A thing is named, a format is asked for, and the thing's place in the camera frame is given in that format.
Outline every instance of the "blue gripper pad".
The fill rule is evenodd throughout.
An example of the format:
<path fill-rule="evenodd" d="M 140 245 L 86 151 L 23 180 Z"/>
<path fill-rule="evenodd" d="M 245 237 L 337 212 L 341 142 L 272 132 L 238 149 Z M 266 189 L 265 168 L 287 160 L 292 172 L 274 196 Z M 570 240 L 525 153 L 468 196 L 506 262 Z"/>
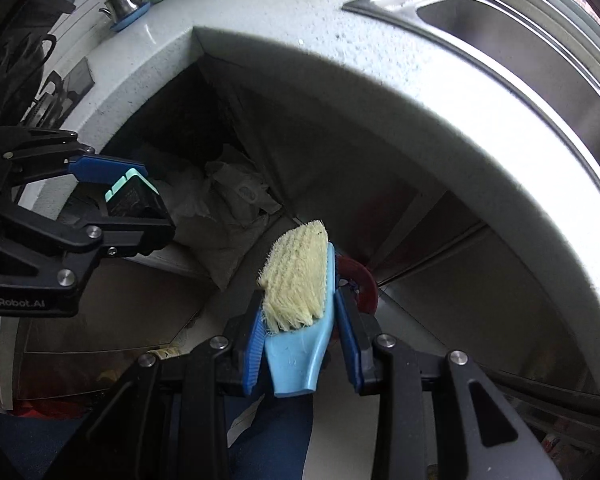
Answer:
<path fill-rule="evenodd" d="M 70 160 L 67 171 L 78 182 L 112 185 L 131 169 L 144 177 L 148 176 L 144 164 L 140 162 L 104 155 L 82 155 L 75 160 Z"/>
<path fill-rule="evenodd" d="M 353 334 L 349 315 L 344 305 L 344 298 L 340 290 L 334 295 L 336 322 L 338 323 L 338 332 L 340 334 L 340 345 L 344 354 L 344 364 L 347 368 L 347 377 L 353 384 L 356 393 L 362 388 L 362 365 L 360 364 L 360 348 Z"/>
<path fill-rule="evenodd" d="M 264 318 L 262 317 L 262 307 L 260 307 L 253 320 L 249 343 L 247 344 L 244 360 L 242 362 L 242 390 L 244 391 L 245 397 L 251 395 L 253 387 L 258 382 L 258 372 L 260 371 L 260 362 L 262 360 L 264 339 L 266 335 L 267 329 Z"/>

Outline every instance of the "blue cloth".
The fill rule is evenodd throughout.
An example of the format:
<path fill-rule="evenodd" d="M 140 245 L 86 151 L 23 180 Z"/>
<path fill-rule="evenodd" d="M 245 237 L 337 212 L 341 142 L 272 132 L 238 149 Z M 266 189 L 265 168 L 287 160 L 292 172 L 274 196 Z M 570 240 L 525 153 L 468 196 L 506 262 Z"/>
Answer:
<path fill-rule="evenodd" d="M 277 399 L 266 364 L 259 377 L 248 398 L 224 399 L 228 429 L 264 394 L 251 427 L 228 450 L 232 479 L 301 480 L 314 424 L 313 396 Z M 175 403 L 172 415 L 179 418 L 179 403 Z M 80 423 L 81 420 L 39 420 L 0 414 L 0 447 L 25 480 L 40 480 Z M 170 473 L 175 475 L 176 460 L 171 459 Z"/>
<path fill-rule="evenodd" d="M 277 399 L 269 369 L 263 363 L 260 380 L 246 399 L 225 397 L 226 426 L 264 394 L 253 423 L 229 448 L 233 480 L 302 480 L 304 460 L 314 425 L 312 395 Z"/>
<path fill-rule="evenodd" d="M 81 422 L 0 413 L 0 447 L 25 480 L 40 480 Z"/>

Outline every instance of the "white countertop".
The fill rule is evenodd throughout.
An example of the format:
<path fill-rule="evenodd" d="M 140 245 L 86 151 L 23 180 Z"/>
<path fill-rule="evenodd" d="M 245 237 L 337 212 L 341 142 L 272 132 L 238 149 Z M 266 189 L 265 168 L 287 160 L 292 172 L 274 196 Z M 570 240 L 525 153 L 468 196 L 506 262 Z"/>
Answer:
<path fill-rule="evenodd" d="M 104 147 L 203 52 L 283 80 L 416 160 L 544 287 L 600 390 L 600 192 L 538 115 L 456 54 L 340 10 L 348 0 L 166 0 L 89 55 L 95 86 L 64 128 Z M 27 186 L 54 218 L 73 177 Z"/>

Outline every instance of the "stainless steel sink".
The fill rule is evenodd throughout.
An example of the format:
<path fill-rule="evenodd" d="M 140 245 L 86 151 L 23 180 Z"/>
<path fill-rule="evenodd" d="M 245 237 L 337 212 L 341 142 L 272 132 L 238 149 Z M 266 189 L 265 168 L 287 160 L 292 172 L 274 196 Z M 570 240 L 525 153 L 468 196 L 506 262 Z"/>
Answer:
<path fill-rule="evenodd" d="M 487 69 L 544 115 L 600 186 L 600 85 L 525 16 L 497 0 L 355 0 L 343 8 L 423 34 Z"/>

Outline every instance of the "metal screw head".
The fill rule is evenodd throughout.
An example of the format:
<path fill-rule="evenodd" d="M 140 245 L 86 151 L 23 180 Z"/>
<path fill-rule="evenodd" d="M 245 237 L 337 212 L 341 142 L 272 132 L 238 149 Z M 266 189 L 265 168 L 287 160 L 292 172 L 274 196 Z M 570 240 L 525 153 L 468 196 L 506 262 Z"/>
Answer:
<path fill-rule="evenodd" d="M 72 286 L 75 283 L 75 274 L 71 269 L 58 270 L 58 283 L 61 286 Z"/>
<path fill-rule="evenodd" d="M 449 359 L 451 359 L 452 363 L 462 366 L 467 363 L 469 357 L 461 350 L 454 350 L 449 354 Z"/>
<path fill-rule="evenodd" d="M 209 341 L 209 345 L 214 350 L 222 350 L 223 348 L 227 348 L 227 346 L 229 345 L 229 340 L 223 335 L 217 335 L 211 338 L 211 341 Z"/>
<path fill-rule="evenodd" d="M 151 368 L 153 365 L 155 365 L 155 355 L 149 353 L 142 354 L 138 358 L 138 364 L 142 368 Z"/>
<path fill-rule="evenodd" d="M 89 238 L 100 238 L 102 236 L 102 229 L 97 225 L 87 225 L 87 236 Z"/>
<path fill-rule="evenodd" d="M 389 334 L 380 334 L 376 337 L 376 343 L 384 348 L 393 348 L 395 346 L 395 337 Z"/>

